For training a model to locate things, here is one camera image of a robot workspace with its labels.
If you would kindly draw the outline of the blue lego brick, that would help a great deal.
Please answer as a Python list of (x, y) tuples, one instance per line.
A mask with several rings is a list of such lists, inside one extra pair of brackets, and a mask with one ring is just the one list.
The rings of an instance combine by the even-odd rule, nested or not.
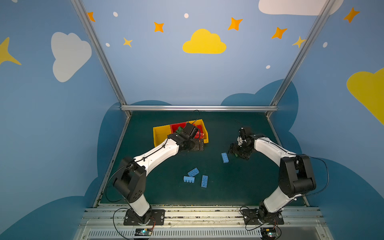
[(192, 169), (191, 171), (188, 172), (188, 176), (189, 177), (195, 177), (199, 173), (200, 173), (200, 171), (198, 170), (198, 168), (194, 168), (194, 169)]
[(208, 179), (209, 177), (206, 175), (202, 176), (202, 182), (201, 182), (201, 187), (202, 188), (207, 188), (208, 187)]
[(221, 153), (221, 156), (222, 156), (222, 160), (223, 160), (224, 164), (229, 162), (229, 158), (228, 158), (227, 153)]

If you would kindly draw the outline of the dark green lego brick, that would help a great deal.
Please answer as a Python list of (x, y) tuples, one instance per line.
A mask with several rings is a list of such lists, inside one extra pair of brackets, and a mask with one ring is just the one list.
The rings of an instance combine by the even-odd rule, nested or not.
[(180, 134), (180, 132), (182, 132), (182, 131), (183, 131), (183, 128), (178, 127), (178, 129), (176, 130), (176, 133), (177, 133), (177, 134)]

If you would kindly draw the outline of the yellow bin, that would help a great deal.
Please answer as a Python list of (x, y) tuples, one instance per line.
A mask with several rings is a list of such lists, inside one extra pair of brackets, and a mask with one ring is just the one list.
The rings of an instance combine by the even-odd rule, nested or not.
[(154, 146), (159, 146), (164, 140), (168, 138), (168, 135), (172, 133), (170, 125), (159, 126), (153, 128)]
[(202, 140), (204, 141), (205, 144), (208, 144), (209, 143), (209, 134), (208, 134), (208, 131), (206, 129), (204, 121), (202, 119), (198, 119), (195, 121), (189, 121), (189, 123), (193, 124), (197, 128), (200, 128), (204, 131), (205, 137)]

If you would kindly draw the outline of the red bin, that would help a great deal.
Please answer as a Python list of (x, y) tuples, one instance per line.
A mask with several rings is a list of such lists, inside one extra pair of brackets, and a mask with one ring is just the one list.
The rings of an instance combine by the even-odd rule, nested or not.
[(176, 133), (176, 130), (178, 129), (178, 127), (181, 127), (184, 129), (186, 127), (186, 125), (187, 125), (187, 122), (171, 124), (170, 127), (171, 127), (172, 134)]

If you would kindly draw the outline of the large red lego brick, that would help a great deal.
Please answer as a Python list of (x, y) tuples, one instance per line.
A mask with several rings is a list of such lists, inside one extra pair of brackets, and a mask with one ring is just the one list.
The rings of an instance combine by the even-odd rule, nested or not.
[(198, 131), (195, 135), (195, 139), (204, 139), (204, 137), (205, 137), (204, 131), (198, 128)]

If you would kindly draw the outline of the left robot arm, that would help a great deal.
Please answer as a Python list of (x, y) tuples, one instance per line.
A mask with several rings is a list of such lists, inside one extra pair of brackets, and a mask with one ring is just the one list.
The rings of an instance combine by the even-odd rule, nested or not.
[(202, 139), (171, 134), (160, 145), (134, 158), (123, 158), (112, 177), (113, 187), (128, 202), (138, 218), (146, 218), (152, 207), (146, 200), (144, 192), (149, 173), (168, 158), (182, 151), (200, 151), (204, 146)]

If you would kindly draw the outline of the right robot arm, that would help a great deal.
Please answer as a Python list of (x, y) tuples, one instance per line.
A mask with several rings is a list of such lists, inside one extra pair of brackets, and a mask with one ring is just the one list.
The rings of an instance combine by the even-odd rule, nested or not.
[(229, 153), (246, 160), (253, 152), (264, 154), (279, 167), (278, 187), (259, 205), (258, 219), (261, 222), (277, 217), (290, 202), (316, 189), (309, 156), (290, 152), (269, 138), (257, 135), (239, 136), (229, 150)]

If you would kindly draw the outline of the blue lego on green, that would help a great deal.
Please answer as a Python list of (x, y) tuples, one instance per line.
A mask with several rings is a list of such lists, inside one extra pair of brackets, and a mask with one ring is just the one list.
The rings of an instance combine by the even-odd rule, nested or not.
[(185, 183), (194, 183), (195, 182), (195, 178), (194, 177), (187, 177), (187, 176), (184, 176), (183, 177), (183, 181), (185, 182)]

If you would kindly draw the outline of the right controller board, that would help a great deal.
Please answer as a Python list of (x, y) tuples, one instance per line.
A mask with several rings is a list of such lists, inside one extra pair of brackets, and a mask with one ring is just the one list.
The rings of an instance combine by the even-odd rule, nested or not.
[(261, 228), (261, 240), (275, 240), (279, 234), (275, 228)]

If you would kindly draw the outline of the controller board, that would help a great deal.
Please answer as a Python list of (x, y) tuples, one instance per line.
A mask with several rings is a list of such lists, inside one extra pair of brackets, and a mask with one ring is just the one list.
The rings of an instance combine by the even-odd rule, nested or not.
[(261, 228), (261, 240), (275, 240), (279, 234), (275, 228)]
[(152, 229), (135, 229), (135, 237), (151, 237)]

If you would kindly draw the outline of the left controller board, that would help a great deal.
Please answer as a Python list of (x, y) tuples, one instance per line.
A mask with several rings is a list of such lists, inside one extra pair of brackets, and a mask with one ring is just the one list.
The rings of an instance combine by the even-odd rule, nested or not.
[(135, 237), (151, 237), (152, 229), (135, 229)]

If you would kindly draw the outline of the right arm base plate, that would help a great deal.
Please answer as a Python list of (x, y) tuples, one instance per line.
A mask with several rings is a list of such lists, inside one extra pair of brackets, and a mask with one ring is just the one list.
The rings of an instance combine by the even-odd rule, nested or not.
[(269, 213), (259, 209), (242, 208), (240, 213), (246, 225), (283, 225), (285, 223), (281, 211)]

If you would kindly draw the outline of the horizontal aluminium frame bar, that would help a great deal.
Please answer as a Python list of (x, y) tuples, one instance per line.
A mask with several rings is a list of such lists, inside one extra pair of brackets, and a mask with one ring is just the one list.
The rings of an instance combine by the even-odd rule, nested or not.
[(151, 105), (122, 105), (123, 111), (173, 111), (187, 112), (276, 112), (276, 106), (151, 106)]

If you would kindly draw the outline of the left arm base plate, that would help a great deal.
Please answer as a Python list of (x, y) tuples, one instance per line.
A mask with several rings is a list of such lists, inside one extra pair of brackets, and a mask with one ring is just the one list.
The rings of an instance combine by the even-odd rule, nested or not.
[(124, 226), (163, 226), (165, 220), (165, 210), (149, 209), (143, 216), (137, 215), (132, 209), (127, 210), (124, 218)]

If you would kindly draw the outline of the right aluminium frame post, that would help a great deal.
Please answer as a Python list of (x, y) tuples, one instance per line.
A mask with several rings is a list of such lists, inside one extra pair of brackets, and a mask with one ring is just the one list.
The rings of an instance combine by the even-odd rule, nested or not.
[(299, 50), (295, 60), (293, 61), (293, 64), (291, 65), (286, 77), (282, 81), (280, 87), (278, 88), (275, 96), (273, 97), (273, 99), (270, 103), (270, 110), (268, 110), (266, 112), (266, 117), (268, 119), (272, 116), (273, 112), (276, 112), (278, 110), (278, 104), (279, 104), (280, 100), (282, 99), (284, 93), (288, 89), (290, 83), (292, 82), (294, 76), (296, 75), (297, 71), (299, 70), (305, 57), (309, 53), (312, 45), (316, 41), (321, 30), (323, 29), (329, 16), (331, 15), (332, 8), (336, 4), (336, 2), (337, 2), (336, 0), (325, 1), (323, 8), (321, 9), (318, 17), (316, 18), (313, 26), (311, 27), (311, 29), (307, 35), (307, 38), (306, 38), (306, 41), (304, 42), (304, 45), (300, 48), (300, 50)]

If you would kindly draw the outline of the aluminium frame post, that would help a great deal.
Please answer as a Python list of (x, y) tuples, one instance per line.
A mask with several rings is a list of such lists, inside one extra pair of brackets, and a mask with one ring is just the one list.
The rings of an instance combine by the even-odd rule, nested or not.
[(278, 110), (278, 104), (279, 104), (280, 100), (282, 99), (284, 93), (288, 89), (290, 83), (292, 82), (294, 76), (296, 75), (297, 71), (299, 70), (305, 57), (309, 53), (312, 45), (316, 41), (321, 30), (323, 29), (329, 16), (331, 15), (332, 8), (336, 4), (336, 2), (337, 2), (336, 0), (325, 1), (323, 8), (321, 9), (318, 17), (316, 18), (313, 26), (311, 27), (311, 29), (307, 35), (307, 38), (306, 38), (306, 41), (304, 42), (304, 45), (300, 48), (300, 50), (299, 50), (295, 60), (293, 61), (293, 64), (291, 65), (286, 77), (282, 81), (280, 87), (278, 88), (275, 96), (273, 97), (273, 99), (270, 103), (270, 110), (268, 110), (266, 112), (266, 117), (268, 119), (272, 116), (273, 112), (276, 112)]
[(91, 41), (91, 44), (101, 62), (101, 65), (109, 79), (109, 82), (120, 102), (121, 107), (127, 105), (127, 101), (124, 97), (122, 89), (118, 83), (118, 80), (112, 70), (110, 63), (108, 62), (107, 56), (103, 50), (103, 47), (99, 41), (99, 38), (96, 34), (96, 31), (92, 25), (92, 21), (88, 16), (88, 12), (83, 4), (83, 1), (80, 0), (71, 0), (71, 3)]

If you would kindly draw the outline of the left aluminium frame post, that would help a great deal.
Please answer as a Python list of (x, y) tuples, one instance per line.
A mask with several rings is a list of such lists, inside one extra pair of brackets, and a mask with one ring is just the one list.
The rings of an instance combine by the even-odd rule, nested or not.
[(109, 79), (109, 82), (120, 102), (121, 107), (127, 105), (127, 101), (124, 97), (122, 89), (118, 83), (118, 80), (112, 70), (110, 63), (108, 62), (107, 56), (103, 50), (103, 47), (99, 41), (99, 38), (96, 34), (96, 31), (92, 25), (92, 21), (88, 16), (88, 12), (83, 4), (83, 1), (80, 0), (71, 0), (71, 3), (91, 41), (91, 44), (101, 62), (101, 65)]

